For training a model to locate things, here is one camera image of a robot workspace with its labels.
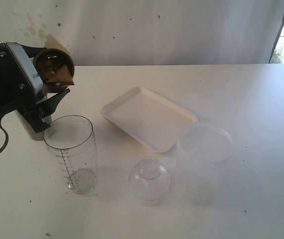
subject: black wire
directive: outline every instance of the black wire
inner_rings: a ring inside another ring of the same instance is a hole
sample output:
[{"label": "black wire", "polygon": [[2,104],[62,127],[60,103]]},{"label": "black wire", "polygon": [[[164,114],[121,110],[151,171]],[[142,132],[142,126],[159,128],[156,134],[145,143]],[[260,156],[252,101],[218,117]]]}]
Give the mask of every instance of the black wire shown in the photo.
[{"label": "black wire", "polygon": [[8,144],[8,141],[9,141],[9,135],[8,135],[7,131],[1,125],[1,120],[2,120],[3,117],[4,117],[4,115],[0,115],[0,128],[4,132],[5,138],[4,138],[4,143],[3,143],[2,147],[0,148],[0,153],[3,152],[3,150],[7,147],[7,144]]}]

